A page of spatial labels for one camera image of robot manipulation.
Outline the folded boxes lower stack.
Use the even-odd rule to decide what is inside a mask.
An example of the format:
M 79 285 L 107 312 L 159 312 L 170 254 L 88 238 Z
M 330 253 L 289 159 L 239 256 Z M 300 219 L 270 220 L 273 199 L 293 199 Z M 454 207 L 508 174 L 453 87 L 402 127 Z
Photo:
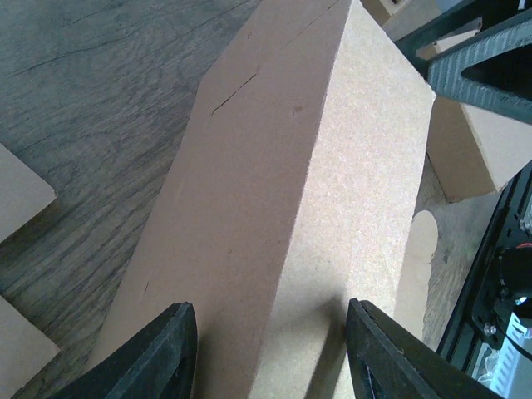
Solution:
M 441 14 L 436 1 L 361 0 L 364 8 L 391 37 L 403 37 Z

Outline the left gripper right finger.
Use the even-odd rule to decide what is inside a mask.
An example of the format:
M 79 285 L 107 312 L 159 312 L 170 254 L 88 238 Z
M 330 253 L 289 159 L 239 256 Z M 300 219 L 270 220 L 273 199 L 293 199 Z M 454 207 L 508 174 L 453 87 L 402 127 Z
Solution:
M 497 398 L 373 303 L 348 304 L 347 356 L 356 398 Z

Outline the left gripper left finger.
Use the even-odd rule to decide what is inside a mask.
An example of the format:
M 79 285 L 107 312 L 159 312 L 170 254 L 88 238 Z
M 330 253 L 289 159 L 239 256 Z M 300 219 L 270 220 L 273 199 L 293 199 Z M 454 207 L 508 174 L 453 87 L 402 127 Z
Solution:
M 192 303 L 173 303 L 53 398 L 189 398 L 197 327 Z

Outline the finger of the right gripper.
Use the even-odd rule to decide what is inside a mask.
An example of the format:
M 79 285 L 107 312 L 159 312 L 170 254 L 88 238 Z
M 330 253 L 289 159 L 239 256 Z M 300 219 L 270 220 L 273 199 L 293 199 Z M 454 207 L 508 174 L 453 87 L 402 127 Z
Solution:
M 394 40 L 394 44 L 409 57 L 416 51 L 445 35 L 481 20 L 481 31 L 506 27 L 510 22 L 531 16 L 531 1 L 460 1 L 413 32 Z
M 436 94 L 531 123 L 531 20 L 515 18 L 432 59 Z

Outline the folded box near right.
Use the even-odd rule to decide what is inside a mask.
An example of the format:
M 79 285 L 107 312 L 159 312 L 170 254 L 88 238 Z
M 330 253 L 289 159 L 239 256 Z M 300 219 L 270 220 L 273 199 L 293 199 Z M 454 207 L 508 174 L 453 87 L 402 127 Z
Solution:
M 438 96 L 427 153 L 446 200 L 498 192 L 531 161 L 531 126 Z

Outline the flat cardboard sheet stack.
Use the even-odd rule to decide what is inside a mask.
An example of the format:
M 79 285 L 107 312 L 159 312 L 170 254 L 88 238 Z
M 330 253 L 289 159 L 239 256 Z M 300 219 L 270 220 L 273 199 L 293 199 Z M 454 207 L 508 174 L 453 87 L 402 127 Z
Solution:
M 56 199 L 54 189 L 5 146 L 1 147 L 1 240 L 5 241 Z M 1 397 L 11 398 L 58 353 L 59 347 L 5 298 L 1 299 Z

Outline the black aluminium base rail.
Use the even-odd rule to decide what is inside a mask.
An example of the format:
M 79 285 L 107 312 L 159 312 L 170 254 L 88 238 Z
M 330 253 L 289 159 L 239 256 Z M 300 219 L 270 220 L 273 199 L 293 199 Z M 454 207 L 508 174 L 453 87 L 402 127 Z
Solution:
M 436 352 L 472 375 L 484 343 L 501 349 L 513 314 L 531 326 L 531 164 L 503 189 Z

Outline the cardboard box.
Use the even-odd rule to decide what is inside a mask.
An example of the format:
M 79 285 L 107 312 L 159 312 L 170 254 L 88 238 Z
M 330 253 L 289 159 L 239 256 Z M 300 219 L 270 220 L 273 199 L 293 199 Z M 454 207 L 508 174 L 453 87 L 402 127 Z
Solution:
M 196 398 L 350 398 L 393 314 L 435 94 L 358 1 L 264 1 L 202 79 L 88 367 L 194 305 Z

